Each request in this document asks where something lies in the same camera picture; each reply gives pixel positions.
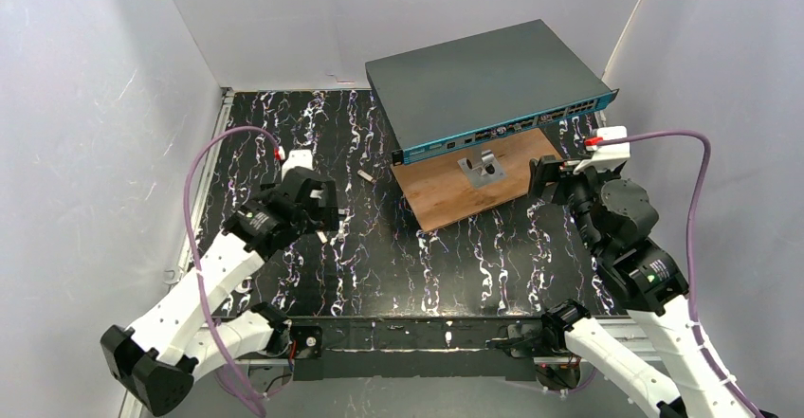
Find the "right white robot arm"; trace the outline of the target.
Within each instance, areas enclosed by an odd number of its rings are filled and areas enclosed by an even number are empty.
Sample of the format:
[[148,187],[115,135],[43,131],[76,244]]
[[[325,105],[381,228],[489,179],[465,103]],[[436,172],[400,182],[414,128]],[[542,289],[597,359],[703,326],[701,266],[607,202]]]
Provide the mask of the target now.
[[644,332],[666,372],[611,336],[575,300],[542,315],[545,343],[590,362],[648,417],[769,416],[746,399],[691,316],[692,276],[650,239],[659,215],[647,192],[621,178],[619,167],[575,173],[579,164],[552,155],[531,160],[528,193],[541,197],[554,188],[552,203],[570,211],[597,276]]

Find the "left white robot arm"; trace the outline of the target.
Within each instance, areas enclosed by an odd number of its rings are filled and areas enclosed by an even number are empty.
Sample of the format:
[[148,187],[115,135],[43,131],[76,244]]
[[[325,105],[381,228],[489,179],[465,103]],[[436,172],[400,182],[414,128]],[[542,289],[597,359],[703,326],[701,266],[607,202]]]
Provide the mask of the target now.
[[189,395],[196,380],[244,354],[288,355],[291,319],[260,302],[215,324],[211,313],[274,254],[340,222],[335,181],[304,167],[263,185],[223,223],[199,268],[127,327],[110,326],[100,345],[112,376],[155,417]]

